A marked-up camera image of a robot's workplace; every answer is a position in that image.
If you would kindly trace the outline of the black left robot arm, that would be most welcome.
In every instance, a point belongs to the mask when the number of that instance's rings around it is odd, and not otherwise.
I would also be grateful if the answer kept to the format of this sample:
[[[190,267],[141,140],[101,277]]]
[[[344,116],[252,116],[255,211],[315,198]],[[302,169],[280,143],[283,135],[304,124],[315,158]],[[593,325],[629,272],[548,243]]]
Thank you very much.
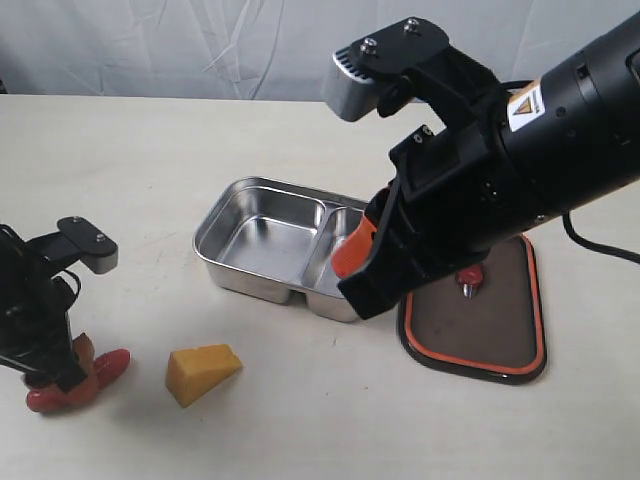
[[[82,283],[69,267],[82,262],[104,274],[117,256],[105,234],[69,218],[28,241],[1,226],[1,365],[20,372],[32,391],[52,387],[74,407],[95,398],[95,375],[73,346],[69,310]]]

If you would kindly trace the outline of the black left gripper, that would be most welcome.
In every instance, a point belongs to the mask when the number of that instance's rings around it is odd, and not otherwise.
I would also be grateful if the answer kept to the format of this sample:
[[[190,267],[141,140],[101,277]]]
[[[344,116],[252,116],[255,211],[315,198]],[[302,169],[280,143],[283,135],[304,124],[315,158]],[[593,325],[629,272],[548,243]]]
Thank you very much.
[[[94,356],[86,333],[72,343],[66,312],[40,314],[25,304],[1,309],[1,366],[20,372],[28,387],[56,386],[65,407],[83,407],[98,396]]]

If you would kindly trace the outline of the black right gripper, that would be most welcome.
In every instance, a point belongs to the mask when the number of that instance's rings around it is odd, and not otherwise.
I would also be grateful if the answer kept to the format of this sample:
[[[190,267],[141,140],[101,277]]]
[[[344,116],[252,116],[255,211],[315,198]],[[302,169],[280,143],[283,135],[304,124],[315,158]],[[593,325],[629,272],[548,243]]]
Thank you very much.
[[[393,147],[396,168],[376,225],[365,215],[332,254],[357,316],[391,310],[413,290],[484,260],[535,223],[540,204],[496,131],[426,127]]]

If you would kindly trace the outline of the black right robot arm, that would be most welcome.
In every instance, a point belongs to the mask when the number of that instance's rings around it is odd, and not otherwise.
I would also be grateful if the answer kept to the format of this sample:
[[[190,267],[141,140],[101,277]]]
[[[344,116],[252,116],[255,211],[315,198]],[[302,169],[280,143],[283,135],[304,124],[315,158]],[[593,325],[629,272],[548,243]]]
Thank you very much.
[[[639,178],[637,16],[512,82],[409,17],[335,51],[323,95],[348,122],[417,99],[443,123],[391,149],[395,174],[371,200],[367,246],[334,257],[339,290],[362,319]]]

